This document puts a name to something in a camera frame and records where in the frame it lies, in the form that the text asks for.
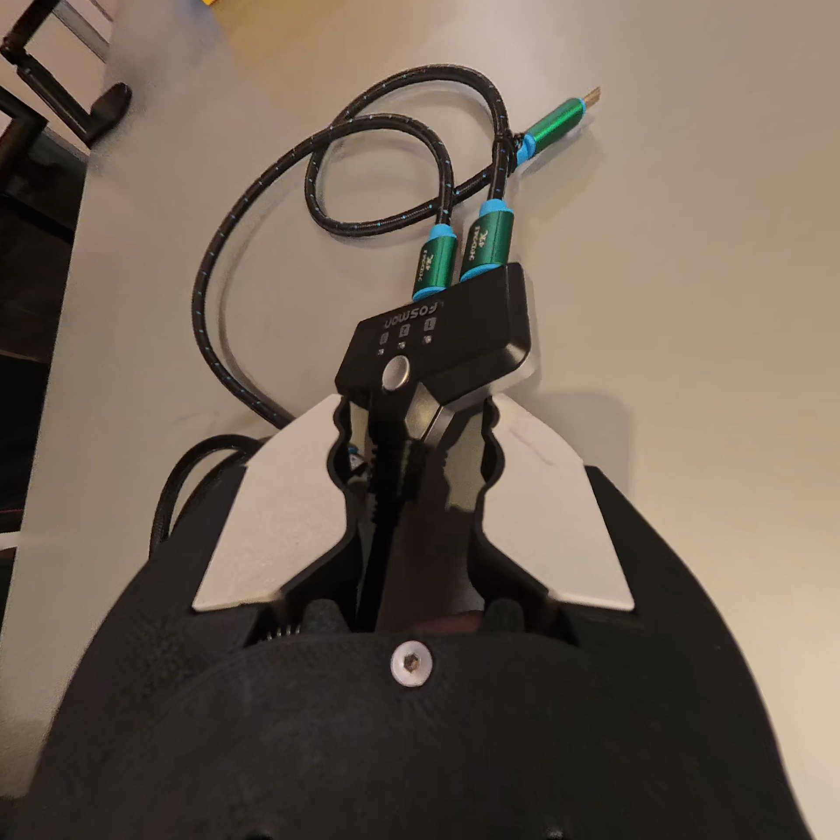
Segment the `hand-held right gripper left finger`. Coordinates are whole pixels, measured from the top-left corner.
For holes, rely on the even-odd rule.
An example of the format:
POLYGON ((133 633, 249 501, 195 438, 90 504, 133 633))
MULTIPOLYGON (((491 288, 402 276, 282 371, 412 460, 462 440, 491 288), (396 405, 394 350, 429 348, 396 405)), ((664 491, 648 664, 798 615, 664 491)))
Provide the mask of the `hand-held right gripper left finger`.
POLYGON ((290 603, 302 573, 341 545, 349 502, 329 457, 342 441, 342 407, 330 394, 248 461, 194 597, 196 612, 290 603))

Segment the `black port switch box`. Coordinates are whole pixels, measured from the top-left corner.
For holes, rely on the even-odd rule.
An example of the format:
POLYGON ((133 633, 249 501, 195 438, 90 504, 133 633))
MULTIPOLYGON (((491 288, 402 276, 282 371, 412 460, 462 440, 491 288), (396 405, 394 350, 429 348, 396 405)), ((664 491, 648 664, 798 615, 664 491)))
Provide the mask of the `black port switch box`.
POLYGON ((487 398, 536 366, 532 285, 518 262, 358 323, 335 376, 367 412, 382 511, 414 499, 427 458, 449 449, 487 398))

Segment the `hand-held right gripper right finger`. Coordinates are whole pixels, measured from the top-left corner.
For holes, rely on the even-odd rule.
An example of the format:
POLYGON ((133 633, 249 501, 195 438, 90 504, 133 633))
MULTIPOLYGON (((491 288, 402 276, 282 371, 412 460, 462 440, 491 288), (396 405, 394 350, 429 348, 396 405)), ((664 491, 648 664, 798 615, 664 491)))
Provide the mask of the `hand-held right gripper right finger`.
POLYGON ((509 396, 488 408, 486 451, 497 461, 476 500, 478 541, 538 596, 630 613, 634 597, 582 458, 509 396))

